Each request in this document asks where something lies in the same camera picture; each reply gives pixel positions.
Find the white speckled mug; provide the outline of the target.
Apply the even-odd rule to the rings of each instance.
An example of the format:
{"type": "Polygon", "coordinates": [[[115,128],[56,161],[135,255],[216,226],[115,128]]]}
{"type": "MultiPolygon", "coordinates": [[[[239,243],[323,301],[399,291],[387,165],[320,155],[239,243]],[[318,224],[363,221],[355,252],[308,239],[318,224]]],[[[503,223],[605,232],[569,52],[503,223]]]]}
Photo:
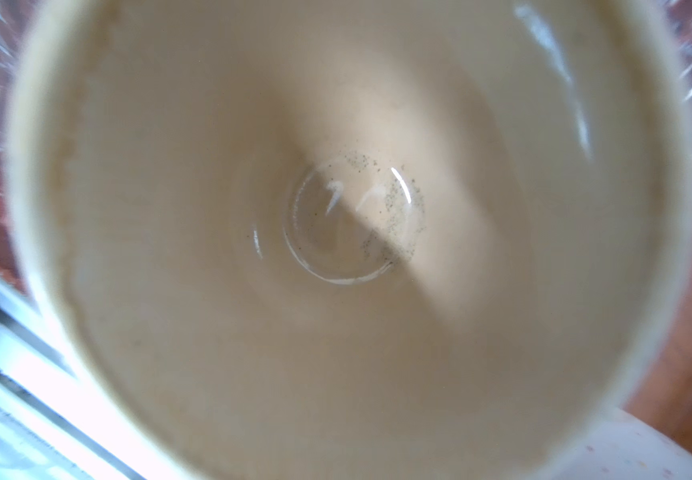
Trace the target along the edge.
{"type": "Polygon", "coordinates": [[[692,479],[692,454],[637,417],[616,409],[538,479],[692,479]]]}

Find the beige glazed mug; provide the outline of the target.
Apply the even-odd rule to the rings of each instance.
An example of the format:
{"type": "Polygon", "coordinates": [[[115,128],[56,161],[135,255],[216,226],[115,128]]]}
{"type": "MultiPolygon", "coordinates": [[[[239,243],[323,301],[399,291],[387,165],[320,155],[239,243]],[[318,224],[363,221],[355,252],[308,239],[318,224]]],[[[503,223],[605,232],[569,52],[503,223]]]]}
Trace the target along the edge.
{"type": "Polygon", "coordinates": [[[21,273],[167,477],[545,477],[689,276],[679,70],[653,1],[43,1],[21,273]]]}

